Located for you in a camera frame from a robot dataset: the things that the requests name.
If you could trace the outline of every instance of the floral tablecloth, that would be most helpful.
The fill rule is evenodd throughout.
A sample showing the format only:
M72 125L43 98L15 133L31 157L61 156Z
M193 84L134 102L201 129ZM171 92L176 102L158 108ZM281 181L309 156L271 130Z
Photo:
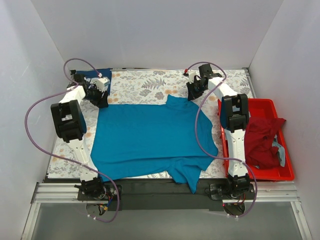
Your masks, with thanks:
M244 70L226 70L226 83L236 92L247 94L252 98L252 92ZM168 95L186 98L188 96L186 82L182 75L183 70L126 70L112 72L111 91L108 97L109 104L165 104ZM202 97L194 100L199 105ZM95 139L99 109L89 101L82 101L81 110L86 121L85 134L87 146L91 152ZM212 138L222 154L221 130L218 117L217 97L212 93L202 107L204 114L212 122ZM74 158L69 147L58 138L53 153L59 156ZM52 157L47 170L50 179L80 178L78 166L66 160ZM170 178L166 172L138 176L136 178ZM202 171L200 178L224 178L225 169L223 160L216 159L206 171Z

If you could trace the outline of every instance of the wall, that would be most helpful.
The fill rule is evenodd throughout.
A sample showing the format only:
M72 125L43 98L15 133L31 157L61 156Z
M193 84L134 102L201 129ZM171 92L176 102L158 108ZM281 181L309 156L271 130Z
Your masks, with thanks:
M284 0L249 68L256 95L287 119L284 135L313 239L320 239L320 1Z
M19 240L36 182L49 157L27 138L24 116L36 100L65 88L63 60L29 0L0 0L0 239ZM31 134L51 150L55 132L47 101L31 112Z
M248 67L283 0L31 0L64 60L97 68ZM72 68L86 69L81 62Z

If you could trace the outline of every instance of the purple cable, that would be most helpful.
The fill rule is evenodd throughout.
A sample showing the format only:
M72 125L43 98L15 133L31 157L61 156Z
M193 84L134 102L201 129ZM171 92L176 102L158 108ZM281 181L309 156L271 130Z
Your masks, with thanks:
M253 197L253 201L252 201L252 204L250 205L250 207L248 208L248 210L239 215L239 216L233 216L234 218L237 218L237 217L244 217L246 216L250 211L251 209L254 207L255 205L255 202L257 200L257 194L258 194L258 183L257 183L257 179L256 179L256 176L254 174L254 172L252 171L251 167L249 167L245 162L243 162L242 160L238 159L238 158L232 158L232 157L220 157L220 156L213 156L212 154L208 153L201 145L200 141L199 141L199 138L198 138L198 118L199 118L199 114L200 114L200 111L201 111L201 108L202 106L204 105L205 101L207 100L207 98L209 97L209 95L211 93L213 93L226 79L227 79L227 74L225 73L225 71L219 67L218 65L212 63L212 62L209 62L209 61L199 61L199 62L196 62L194 64L192 64L191 66L189 66L187 68L187 71L192 68L194 65L197 65L197 64L211 64L215 67L217 67L219 70L221 70L221 72L224 74L224 78L221 80L221 82L215 86L211 91L209 91L209 93L204 97L204 99L202 100L200 106L199 106L199 109L198 111L196 112L196 116L195 116L195 122L194 122L194 132L195 132L195 138L196 138L196 142L198 143L199 147L201 148L201 150L207 154L209 157L212 157L214 159L221 159L221 160L234 160L234 161L238 161L240 163L242 163L243 165L245 165L245 167L250 171L250 173L252 174L252 177L253 177L253 180L254 180L254 186L255 186L255 193L254 193L254 197Z
M39 149L41 152L43 152L43 153L45 153L45 154L48 154L48 155L50 155L50 156L52 156L52 157L58 158L58 159L67 160L67 161L69 161L69 162L72 162L72 163L81 165L81 166L85 167L86 169L89 169L89 170L91 170L91 171L93 171L93 172L95 172L95 173L97 173L97 174L100 174L100 175L106 177L106 178L109 179L110 182L113 184L116 192L119 193L119 190L118 190L117 185L115 184L115 182L114 182L110 177L108 177L107 175L105 175L104 173L102 173L102 172L100 172L100 171L97 171L97 170L95 170L95 169L93 169L93 168L91 168L91 167L89 167L89 166L87 166L87 165L82 165L82 163L79 162L79 161L76 161L76 160L73 160L73 159L70 159L70 158L66 158L66 157L63 157L63 156L59 156L59 155L53 154L53 153L51 153L51 152L43 149L42 147L40 147L40 146L34 141L34 139L32 138L32 136L31 136L31 134L30 134L29 127L28 127L28 117L29 117L29 114L30 114L31 110L32 110L37 104L39 104L39 103L41 103L41 102L43 102L43 101L45 101L45 100L47 100L47 99L50 99L50 98L53 98L53 97L56 97L56 96L59 96L59 95L62 95L62 94L66 94L66 93L72 91L73 89L75 89L76 87L78 87L79 84L78 84L77 82L75 82L74 80L72 80L72 79L68 76L68 74L67 74L67 72L66 72L66 65L67 65L68 62L70 62L70 61L72 61L72 60L79 60L79 61L83 61L83 62L87 63L88 65L90 65L90 67L92 67L92 68L97 72L98 75L101 75L101 73L98 72L98 70L95 69L94 66L92 66L89 62L87 62L86 60L83 60L83 59L81 59L81 58L70 58L70 59L68 59L67 61L65 61L64 65L63 65L64 75L66 76L66 78L67 78L70 82L75 83L76 85L75 85L73 88L70 88L70 89L67 90L67 91L63 91L63 92L56 93L56 94L53 94L53 95L50 95L50 96L46 96L46 97L44 97L44 98L36 101L34 104L32 104L31 107L29 107L29 109L26 111L26 114L25 114L25 117L24 117L24 128L25 128L26 134L27 134L28 138L30 139L31 143L32 143L37 149ZM117 204L116 204L115 214L114 214L114 216L113 216L110 220L104 220L103 218L99 218L99 217L91 216L91 215L90 215L90 217L92 217L92 218L94 218L94 219L97 219L97 220L99 220L99 221L101 221L101 222L104 222L104 223L110 223L110 222L112 222L112 221L117 217L118 212L119 212L119 207L120 207L119 194L116 195L116 198L117 198Z

